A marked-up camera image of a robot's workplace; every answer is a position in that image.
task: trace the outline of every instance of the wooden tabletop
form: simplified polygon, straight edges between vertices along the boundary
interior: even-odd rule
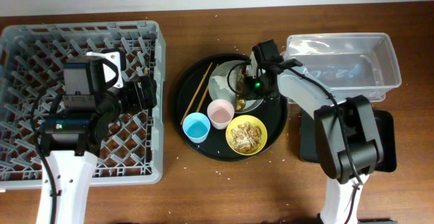
[[[167,42],[163,178],[154,185],[92,187],[85,223],[272,223],[315,217],[324,203],[326,176],[319,165],[298,159],[298,106],[290,106],[291,120],[267,152],[245,162],[218,162],[182,141],[169,98],[182,73],[206,56],[247,54],[267,39],[281,47],[293,34],[352,32],[389,34],[402,76],[401,87],[374,105],[394,117],[398,167],[370,177],[358,217],[433,222],[433,2],[10,17],[0,18],[0,29],[145,19],[160,24]],[[0,193],[0,222],[34,223],[39,197],[39,190]]]

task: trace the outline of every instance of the wooden chopstick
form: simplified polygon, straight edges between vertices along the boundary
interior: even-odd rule
[[[208,85],[206,86],[205,92],[202,95],[201,102],[199,103],[199,106],[197,106],[196,112],[199,112],[199,110],[201,109],[202,103],[205,100],[205,97],[206,97],[206,94],[207,94],[209,88],[210,88],[210,83],[208,82]]]
[[[205,78],[206,78],[206,76],[207,76],[207,74],[208,74],[208,71],[210,71],[211,66],[212,66],[212,62],[211,62],[211,64],[209,65],[208,69],[206,70],[205,75],[203,75],[203,78],[202,78],[202,80],[201,80],[201,83],[199,83],[199,86],[198,86],[197,89],[196,89],[195,95],[193,95],[193,97],[192,97],[192,99],[191,99],[191,101],[190,101],[190,104],[189,104],[189,106],[187,107],[187,110],[186,110],[185,113],[184,113],[184,117],[181,119],[181,126],[182,126],[182,123],[184,123],[184,119],[185,119],[185,117],[187,116],[187,114],[189,113],[189,111],[190,111],[190,109],[191,109],[191,105],[193,105],[193,101],[195,100],[197,93],[198,93],[199,90],[201,89],[202,83],[203,83],[203,81],[205,81]]]

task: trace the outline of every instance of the pink cup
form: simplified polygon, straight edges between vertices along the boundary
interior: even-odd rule
[[[232,103],[225,99],[216,99],[208,105],[207,114],[215,129],[225,129],[233,119],[235,110]]]

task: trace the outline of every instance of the cup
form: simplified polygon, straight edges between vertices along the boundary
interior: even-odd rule
[[[194,143],[202,143],[210,132],[210,121],[206,115],[202,113],[191,113],[187,115],[182,124],[184,133],[190,141]]]
[[[207,114],[215,129],[225,129],[233,119],[235,110],[231,102],[225,99],[216,99],[208,105]]]

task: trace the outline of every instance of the white plate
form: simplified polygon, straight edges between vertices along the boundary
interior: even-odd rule
[[[210,85],[210,96],[212,100],[216,99],[225,99],[232,103],[234,108],[235,105],[235,93],[229,89],[228,83],[227,83],[227,75],[229,73],[229,70],[234,67],[236,64],[240,64],[242,60],[234,60],[229,62],[224,62],[223,64],[219,65],[214,71],[212,72],[209,80]],[[237,77],[239,73],[239,67],[235,68],[232,73],[231,77],[229,78],[229,82],[231,83],[231,87],[235,88],[237,84]],[[263,99],[260,100],[249,100],[245,102],[244,109],[240,111],[235,111],[235,113],[246,113],[249,111],[252,111],[256,109],[261,103]]]

